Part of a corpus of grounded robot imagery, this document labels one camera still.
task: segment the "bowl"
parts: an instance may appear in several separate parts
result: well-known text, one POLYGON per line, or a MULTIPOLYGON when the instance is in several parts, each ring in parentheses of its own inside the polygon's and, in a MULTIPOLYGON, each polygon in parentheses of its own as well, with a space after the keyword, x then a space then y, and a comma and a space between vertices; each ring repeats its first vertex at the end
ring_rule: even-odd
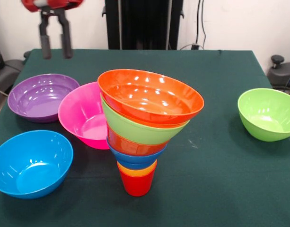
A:
POLYGON ((16 85, 8 96, 8 106, 15 114, 32 122, 48 123, 58 120, 62 99, 79 86, 62 74, 42 74, 16 85))
POLYGON ((119 136, 141 144, 165 143, 178 134, 188 123, 175 128, 154 128, 133 122, 115 112, 103 101, 103 110, 109 127, 119 136))
POLYGON ((146 122, 146 121, 142 121, 142 120, 139 120, 139 119, 135 119, 133 117, 130 117, 130 116, 127 116, 123 113, 119 113, 117 112, 118 114, 120 114, 121 116, 123 116, 124 118, 127 118, 133 122, 136 122, 136 123, 139 123, 139 124, 143 124, 143 125, 147 125, 147 126, 150 126, 150 127, 155 127, 155 128, 175 128, 175 127, 179 127, 183 124, 185 124, 186 122, 183 122, 183 123, 179 123, 179 124, 155 124, 155 123, 150 123, 150 122, 146 122))
POLYGON ((156 165, 147 174, 141 176, 132 176, 119 168, 122 182, 126 192, 131 196, 143 196, 150 191, 156 165))
POLYGON ((266 142, 290 137, 290 95, 270 88, 251 89, 239 97, 238 109, 253 137, 266 142))
POLYGON ((117 135, 109 126, 108 141, 113 149, 132 156, 153 155, 160 152, 168 143, 168 141, 157 145, 135 143, 117 135))
POLYGON ((125 174, 129 176, 145 176, 149 174, 153 169, 155 169, 157 164, 158 164, 158 161, 155 160, 155 162, 147 168, 133 170, 133 169, 128 169, 124 167, 123 165, 121 165, 121 163, 117 162, 117 167, 120 169, 120 171, 124 172, 125 174))
POLYGON ((63 182, 72 159, 72 146, 61 134, 19 134, 0 146, 0 191, 21 199, 45 196, 63 182))
POLYGON ((108 105, 118 113, 155 124, 180 124, 204 106, 202 96, 176 79, 143 70, 110 70, 98 84, 108 105))
POLYGON ((97 82, 71 91, 61 102, 59 120, 71 134, 92 148, 109 149, 107 124, 97 82))
POLYGON ((160 152, 154 155, 147 155, 147 156, 132 156, 126 155, 123 153, 118 152, 117 150, 113 149, 110 145, 110 150, 114 154, 116 160, 124 167, 131 169, 131 170, 139 170, 144 169, 152 165, 156 159, 165 151, 165 146, 160 152))

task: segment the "pink bowl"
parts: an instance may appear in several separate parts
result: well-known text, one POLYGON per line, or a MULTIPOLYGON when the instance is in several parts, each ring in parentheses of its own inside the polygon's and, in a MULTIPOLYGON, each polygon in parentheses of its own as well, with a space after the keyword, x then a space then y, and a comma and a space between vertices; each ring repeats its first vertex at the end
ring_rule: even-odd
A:
POLYGON ((62 126, 88 146, 109 149, 107 123, 97 82, 71 91, 62 100, 58 115, 62 126))

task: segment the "purple bowl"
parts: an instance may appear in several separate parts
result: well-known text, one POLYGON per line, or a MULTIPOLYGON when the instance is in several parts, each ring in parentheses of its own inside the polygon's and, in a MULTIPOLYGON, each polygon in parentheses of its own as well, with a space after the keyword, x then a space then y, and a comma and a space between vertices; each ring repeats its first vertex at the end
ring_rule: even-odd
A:
POLYGON ((58 120, 61 101, 79 83, 62 74, 42 74, 16 85, 8 96, 8 106, 17 115, 32 122, 58 120))

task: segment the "green tablecloth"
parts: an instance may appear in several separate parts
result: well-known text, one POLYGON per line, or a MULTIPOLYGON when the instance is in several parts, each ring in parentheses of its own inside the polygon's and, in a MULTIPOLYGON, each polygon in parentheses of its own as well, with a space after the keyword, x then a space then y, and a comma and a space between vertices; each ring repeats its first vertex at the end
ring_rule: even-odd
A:
POLYGON ((82 85, 118 68, 174 77, 205 99, 203 111, 159 158, 150 192, 137 198, 124 191, 109 150, 87 147, 58 122, 28 122, 6 105, 0 144, 25 131, 54 130, 72 142, 74 161, 64 183, 46 197, 20 200, 0 193, 0 227, 290 226, 290 138, 258 141, 238 116, 242 92, 270 87, 252 52, 76 50, 65 60, 56 50, 47 61, 35 50, 17 83, 62 73, 82 85))

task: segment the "light green bowl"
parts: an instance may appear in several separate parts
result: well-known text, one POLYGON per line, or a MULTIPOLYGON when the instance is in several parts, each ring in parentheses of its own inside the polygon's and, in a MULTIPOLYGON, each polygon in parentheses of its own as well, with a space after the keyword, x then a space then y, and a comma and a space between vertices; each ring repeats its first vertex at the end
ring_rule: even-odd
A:
POLYGON ((290 95, 269 88, 251 89, 239 97, 238 109, 255 138, 272 142, 290 137, 290 95))
POLYGON ((109 127, 127 140, 141 144, 160 144, 178 134, 188 123, 176 128, 155 128, 133 122, 115 112, 102 98, 103 110, 109 127))

